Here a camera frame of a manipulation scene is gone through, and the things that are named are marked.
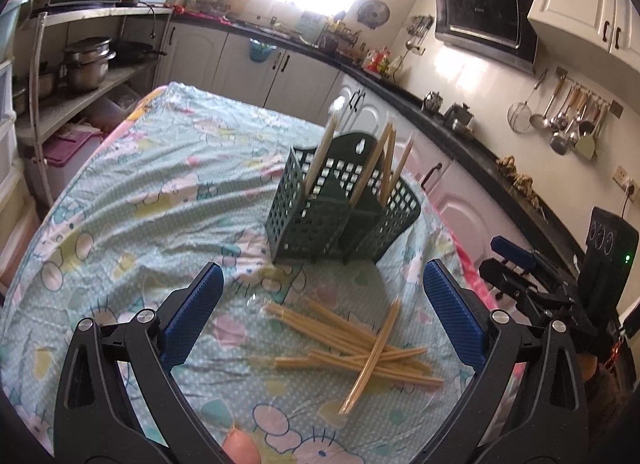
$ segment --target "stainless steel pot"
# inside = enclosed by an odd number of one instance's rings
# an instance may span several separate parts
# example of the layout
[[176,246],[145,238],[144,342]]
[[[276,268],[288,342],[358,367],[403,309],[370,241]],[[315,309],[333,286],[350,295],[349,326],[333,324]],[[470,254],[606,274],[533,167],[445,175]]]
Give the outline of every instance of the stainless steel pot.
[[69,63],[66,66],[66,81],[69,88],[75,92],[90,92],[97,89],[109,71],[109,60],[115,56],[116,53],[111,52],[90,63]]
[[76,41],[65,49],[64,63],[89,63],[109,54],[111,38],[94,36]]

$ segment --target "utensil holder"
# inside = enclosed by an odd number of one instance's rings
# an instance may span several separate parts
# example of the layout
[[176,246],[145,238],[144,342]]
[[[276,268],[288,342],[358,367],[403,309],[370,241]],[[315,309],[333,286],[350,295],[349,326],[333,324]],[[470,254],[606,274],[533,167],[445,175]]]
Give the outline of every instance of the utensil holder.
[[271,258],[373,260],[377,262],[420,215],[420,205],[402,178],[385,207],[380,191],[382,161],[354,208],[349,204],[377,140],[355,132],[335,137],[308,196],[304,178],[316,149],[291,148],[266,221]]

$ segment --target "utensil rack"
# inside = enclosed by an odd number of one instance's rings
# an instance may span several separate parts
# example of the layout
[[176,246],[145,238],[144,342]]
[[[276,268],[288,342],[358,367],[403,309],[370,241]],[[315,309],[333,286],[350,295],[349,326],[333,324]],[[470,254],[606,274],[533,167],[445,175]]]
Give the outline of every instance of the utensil rack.
[[353,132],[335,137],[321,169],[306,194],[305,176],[315,148],[291,148],[266,221],[271,257],[373,260],[420,215],[417,197],[400,178],[385,205],[378,202],[383,161],[378,160],[355,206],[353,189],[378,141]]
[[124,22],[127,16],[135,16],[142,14],[166,14],[167,23],[164,26],[164,33],[162,34],[161,43],[164,43],[167,31],[169,29],[169,20],[173,10],[164,7],[154,8],[149,7],[99,7],[97,9],[81,9],[80,11],[67,11],[49,14],[47,11],[40,12],[36,17],[31,18],[24,24],[24,29],[34,29],[33,33],[33,47],[29,68],[29,123],[28,124],[16,124],[16,133],[20,142],[33,146],[33,157],[38,168],[38,174],[40,175],[40,181],[44,188],[44,193],[47,197],[47,204],[49,207],[53,206],[53,197],[51,195],[51,189],[49,187],[49,179],[47,178],[46,160],[42,151],[42,145],[45,140],[49,139],[56,130],[58,130],[63,124],[74,117],[78,112],[83,110],[92,101],[95,101],[102,94],[105,94],[115,86],[124,83],[126,80],[137,74],[144,68],[155,64],[143,64],[137,67],[117,69],[117,72],[113,73],[104,83],[93,92],[78,96],[71,100],[58,101],[59,106],[49,105],[46,109],[43,108],[43,115],[46,118],[43,121],[40,120],[40,104],[38,102],[38,88],[39,88],[39,74],[40,74],[40,56],[42,54],[42,39],[44,37],[44,31],[47,27],[53,25],[68,24],[70,22],[77,22],[79,20],[88,20],[91,18],[104,18],[107,16],[120,16],[122,22],[120,25],[119,34],[122,34],[124,29]]

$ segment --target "shelf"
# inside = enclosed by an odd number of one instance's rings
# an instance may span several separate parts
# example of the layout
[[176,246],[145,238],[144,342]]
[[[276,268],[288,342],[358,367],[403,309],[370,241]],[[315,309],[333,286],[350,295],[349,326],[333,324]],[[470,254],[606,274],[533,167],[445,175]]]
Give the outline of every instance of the shelf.
[[[67,88],[61,88],[52,97],[40,102],[40,143],[45,142],[60,127],[87,108],[100,96],[105,95],[111,89],[133,78],[136,74],[156,65],[155,61],[149,61],[139,65],[127,67],[109,67],[107,77],[102,84],[92,92],[75,94]],[[31,124],[29,114],[26,113],[15,123],[15,135],[22,144],[33,146],[31,137]]]
[[[156,16],[170,14],[173,9],[170,7],[154,7]],[[80,9],[79,11],[54,12],[48,14],[45,19],[45,27],[52,25],[77,22],[78,20],[90,20],[92,18],[105,18],[107,16],[136,16],[140,14],[151,15],[151,9],[144,7],[98,7],[97,9]],[[30,18],[23,28],[35,28],[36,19]]]

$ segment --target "black countertop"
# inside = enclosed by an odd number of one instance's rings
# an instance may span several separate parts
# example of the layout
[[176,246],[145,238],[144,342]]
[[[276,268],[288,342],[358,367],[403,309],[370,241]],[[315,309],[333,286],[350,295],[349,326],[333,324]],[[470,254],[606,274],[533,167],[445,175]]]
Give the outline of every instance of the black countertop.
[[223,24],[217,20],[192,14],[176,16],[174,21],[224,30],[256,38],[265,43],[273,43],[332,65],[356,79],[392,105],[448,157],[457,161],[467,170],[500,205],[534,249],[548,256],[555,263],[565,266],[574,276],[577,275],[574,267],[574,255],[581,263],[584,251],[555,213],[540,199],[545,215],[543,217],[497,170],[495,165],[497,157],[488,148],[476,139],[457,136],[450,128],[444,127],[435,114],[427,116],[422,113],[420,111],[421,100],[410,92],[387,81],[377,79],[360,68],[346,65],[314,47],[299,41],[281,38],[258,27]]

